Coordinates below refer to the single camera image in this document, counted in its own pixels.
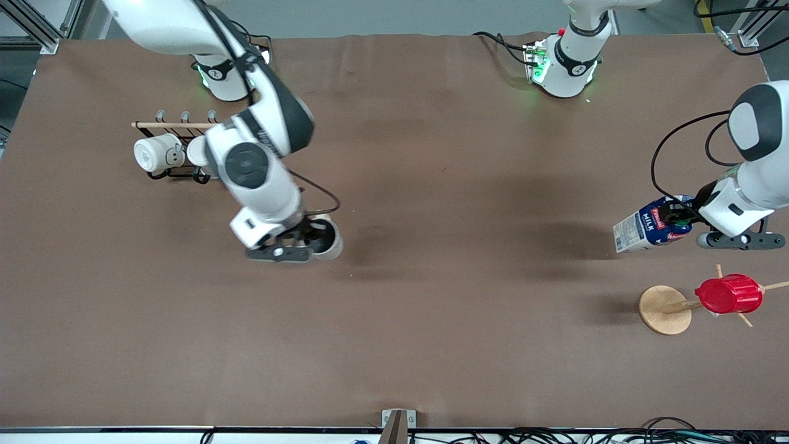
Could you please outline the white mug with face print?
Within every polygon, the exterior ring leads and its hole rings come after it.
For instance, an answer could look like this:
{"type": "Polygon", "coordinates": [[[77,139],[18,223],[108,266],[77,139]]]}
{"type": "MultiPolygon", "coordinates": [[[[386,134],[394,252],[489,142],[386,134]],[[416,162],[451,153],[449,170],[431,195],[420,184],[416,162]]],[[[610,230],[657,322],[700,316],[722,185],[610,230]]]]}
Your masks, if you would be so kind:
{"type": "Polygon", "coordinates": [[[172,168],[180,168],[186,162],[183,143],[172,134],[139,139],[133,151],[136,163],[152,179],[167,177],[172,168]]]}

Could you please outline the wooden rack rod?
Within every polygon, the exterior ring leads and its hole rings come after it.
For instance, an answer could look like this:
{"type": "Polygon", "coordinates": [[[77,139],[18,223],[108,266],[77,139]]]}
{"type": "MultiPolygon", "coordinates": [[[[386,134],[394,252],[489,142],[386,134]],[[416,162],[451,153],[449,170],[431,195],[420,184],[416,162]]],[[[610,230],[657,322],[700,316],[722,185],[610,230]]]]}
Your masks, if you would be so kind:
{"type": "Polygon", "coordinates": [[[208,130],[219,123],[142,123],[133,121],[131,126],[136,129],[184,129],[184,130],[208,130]]]}

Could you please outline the blue white milk carton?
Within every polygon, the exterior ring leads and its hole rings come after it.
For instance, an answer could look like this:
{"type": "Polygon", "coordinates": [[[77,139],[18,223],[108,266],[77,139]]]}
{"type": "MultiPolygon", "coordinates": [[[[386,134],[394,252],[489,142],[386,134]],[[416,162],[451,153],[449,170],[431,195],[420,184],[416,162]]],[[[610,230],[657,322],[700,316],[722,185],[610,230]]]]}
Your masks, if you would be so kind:
{"type": "Polygon", "coordinates": [[[669,202],[667,197],[660,197],[614,225],[615,251],[631,253],[655,249],[690,234],[693,224],[687,221],[669,222],[668,217],[660,213],[661,208],[669,202]]]}

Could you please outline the white mug with dark interior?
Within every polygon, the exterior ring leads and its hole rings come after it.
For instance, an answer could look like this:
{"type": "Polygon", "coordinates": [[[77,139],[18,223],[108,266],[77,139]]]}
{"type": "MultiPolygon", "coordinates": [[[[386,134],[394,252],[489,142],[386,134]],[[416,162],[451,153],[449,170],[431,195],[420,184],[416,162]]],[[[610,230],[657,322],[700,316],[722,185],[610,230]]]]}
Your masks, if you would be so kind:
{"type": "Polygon", "coordinates": [[[343,253],[344,241],[337,224],[329,215],[315,215],[310,219],[312,229],[306,240],[313,258],[332,261],[343,253]]]}

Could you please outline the wooden peg cup stand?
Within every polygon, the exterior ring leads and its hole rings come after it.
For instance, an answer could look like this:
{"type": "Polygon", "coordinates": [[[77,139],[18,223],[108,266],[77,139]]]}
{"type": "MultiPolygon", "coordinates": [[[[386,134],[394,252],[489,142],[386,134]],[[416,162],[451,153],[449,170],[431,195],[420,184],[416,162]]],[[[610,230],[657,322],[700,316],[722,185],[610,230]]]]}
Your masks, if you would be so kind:
{"type": "MultiPolygon", "coordinates": [[[[713,276],[713,278],[721,278],[726,275],[728,274],[724,273],[722,265],[719,263],[715,264],[715,276],[713,276]]],[[[789,280],[774,284],[761,284],[761,282],[758,282],[758,284],[761,285],[766,294],[772,290],[789,289],[789,280]]],[[[704,310],[715,318],[735,316],[746,326],[753,327],[753,323],[747,318],[747,314],[714,314],[705,309],[701,305],[698,297],[694,295],[694,290],[693,295],[687,297],[678,289],[674,289],[668,285],[655,285],[649,287],[644,290],[639,297],[639,306],[637,306],[637,309],[639,309],[640,320],[642,320],[651,331],[656,332],[656,334],[679,335],[687,331],[690,327],[693,320],[693,313],[698,310],[704,310]]]]}

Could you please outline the brown wooden post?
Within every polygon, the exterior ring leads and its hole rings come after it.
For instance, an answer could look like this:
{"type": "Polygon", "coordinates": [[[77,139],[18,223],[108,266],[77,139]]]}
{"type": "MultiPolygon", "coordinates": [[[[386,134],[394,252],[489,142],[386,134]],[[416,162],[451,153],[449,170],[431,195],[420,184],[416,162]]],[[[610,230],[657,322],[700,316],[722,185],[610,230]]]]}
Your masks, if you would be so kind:
{"type": "Polygon", "coordinates": [[[398,411],[383,428],[377,444],[408,444],[409,428],[398,411]]]}

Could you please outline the aluminium frame profile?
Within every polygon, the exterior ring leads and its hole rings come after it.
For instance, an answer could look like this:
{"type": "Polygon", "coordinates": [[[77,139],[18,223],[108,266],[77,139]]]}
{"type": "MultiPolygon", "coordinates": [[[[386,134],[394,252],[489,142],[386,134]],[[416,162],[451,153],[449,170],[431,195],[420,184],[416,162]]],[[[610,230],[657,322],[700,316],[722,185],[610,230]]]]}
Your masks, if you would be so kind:
{"type": "Polygon", "coordinates": [[[0,0],[0,51],[55,54],[76,36],[87,0],[0,0]]]}
{"type": "Polygon", "coordinates": [[[777,23],[783,12],[789,12],[789,0],[749,0],[746,8],[751,11],[739,15],[732,32],[742,47],[755,48],[761,34],[777,23]]]}

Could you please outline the red plastic cup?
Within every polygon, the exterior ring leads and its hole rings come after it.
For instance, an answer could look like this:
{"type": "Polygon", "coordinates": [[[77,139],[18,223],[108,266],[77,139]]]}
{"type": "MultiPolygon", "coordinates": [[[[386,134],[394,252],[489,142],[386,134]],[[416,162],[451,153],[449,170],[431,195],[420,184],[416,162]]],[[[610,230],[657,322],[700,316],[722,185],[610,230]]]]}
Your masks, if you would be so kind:
{"type": "Polygon", "coordinates": [[[749,314],[757,310],[766,292],[744,274],[728,274],[704,281],[694,290],[701,305],[714,314],[749,314]]]}

